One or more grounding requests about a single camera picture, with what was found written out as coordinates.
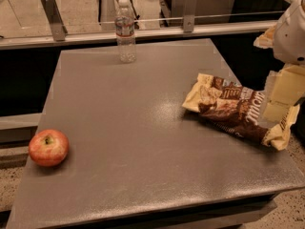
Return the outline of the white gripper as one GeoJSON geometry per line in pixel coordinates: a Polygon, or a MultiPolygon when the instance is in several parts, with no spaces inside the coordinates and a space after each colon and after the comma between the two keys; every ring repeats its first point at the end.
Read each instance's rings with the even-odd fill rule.
{"type": "Polygon", "coordinates": [[[276,59],[290,63],[279,72],[270,71],[267,76],[262,113],[268,121],[279,122],[305,94],[304,6],[305,0],[294,0],[276,26],[268,28],[254,41],[255,47],[273,49],[276,59]]]}

